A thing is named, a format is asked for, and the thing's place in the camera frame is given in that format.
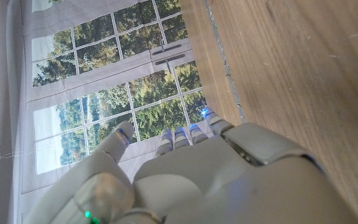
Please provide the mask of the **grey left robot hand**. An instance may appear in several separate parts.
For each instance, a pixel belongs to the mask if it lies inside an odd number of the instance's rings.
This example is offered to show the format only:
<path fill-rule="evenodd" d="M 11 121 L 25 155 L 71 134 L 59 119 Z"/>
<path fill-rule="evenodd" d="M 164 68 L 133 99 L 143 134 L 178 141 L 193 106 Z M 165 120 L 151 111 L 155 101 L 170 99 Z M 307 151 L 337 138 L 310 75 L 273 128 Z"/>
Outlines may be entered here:
<path fill-rule="evenodd" d="M 118 124 L 63 175 L 27 223 L 358 223 L 316 159 L 254 123 L 234 126 L 212 109 L 197 125 L 164 129 L 155 157 L 133 180 L 118 165 L 133 127 Z"/>

